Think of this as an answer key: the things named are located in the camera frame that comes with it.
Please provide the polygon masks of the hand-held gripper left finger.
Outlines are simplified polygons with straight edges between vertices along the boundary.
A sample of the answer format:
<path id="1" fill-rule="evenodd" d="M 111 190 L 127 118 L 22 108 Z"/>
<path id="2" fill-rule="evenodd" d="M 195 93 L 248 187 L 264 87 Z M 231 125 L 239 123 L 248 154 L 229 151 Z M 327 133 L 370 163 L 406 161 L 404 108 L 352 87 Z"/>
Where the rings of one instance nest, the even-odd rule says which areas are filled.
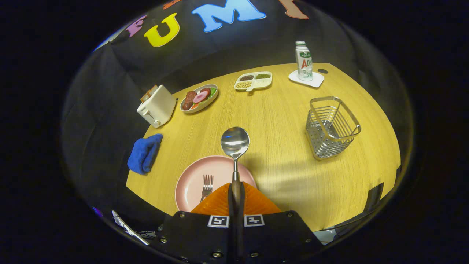
<path id="1" fill-rule="evenodd" d="M 208 195 L 189 212 L 179 211 L 156 232 L 156 250 L 178 264 L 229 264 L 236 258 L 236 219 L 231 184 Z"/>

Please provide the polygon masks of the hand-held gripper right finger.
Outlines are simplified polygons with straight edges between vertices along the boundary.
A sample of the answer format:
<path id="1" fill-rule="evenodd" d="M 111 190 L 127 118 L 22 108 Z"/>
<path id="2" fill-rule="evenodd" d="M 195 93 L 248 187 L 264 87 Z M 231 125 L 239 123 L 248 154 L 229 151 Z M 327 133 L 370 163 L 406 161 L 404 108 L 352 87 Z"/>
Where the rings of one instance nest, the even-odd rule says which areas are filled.
<path id="1" fill-rule="evenodd" d="M 306 264 L 323 249 L 295 211 L 281 211 L 266 195 L 243 183 L 238 256 L 245 264 Z"/>

